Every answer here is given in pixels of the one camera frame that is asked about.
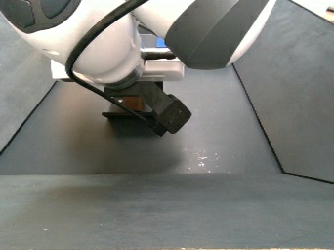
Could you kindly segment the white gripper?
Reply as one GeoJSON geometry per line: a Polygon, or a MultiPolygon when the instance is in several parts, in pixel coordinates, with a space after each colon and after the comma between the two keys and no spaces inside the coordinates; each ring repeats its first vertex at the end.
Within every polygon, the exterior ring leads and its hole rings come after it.
{"type": "MultiPolygon", "coordinates": [[[[180,58],[174,55],[169,48],[145,48],[141,50],[145,56],[145,68],[140,76],[140,81],[180,81],[185,77],[185,65],[180,58]]],[[[70,81],[70,76],[66,72],[66,67],[51,60],[51,74],[53,78],[58,80],[70,81]]],[[[81,79],[90,82],[116,82],[122,78],[110,77],[91,77],[77,73],[81,79]]]]}

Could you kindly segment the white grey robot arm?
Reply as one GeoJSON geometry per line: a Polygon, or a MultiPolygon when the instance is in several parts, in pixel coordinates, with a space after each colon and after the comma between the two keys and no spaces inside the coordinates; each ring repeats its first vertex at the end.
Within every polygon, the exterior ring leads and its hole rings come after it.
{"type": "Polygon", "coordinates": [[[31,46],[66,64],[75,46],[110,16],[74,67],[97,84],[122,86],[150,71],[140,37],[145,24],[186,67],[234,63],[264,29],[277,0],[0,0],[0,15],[31,46]]]}

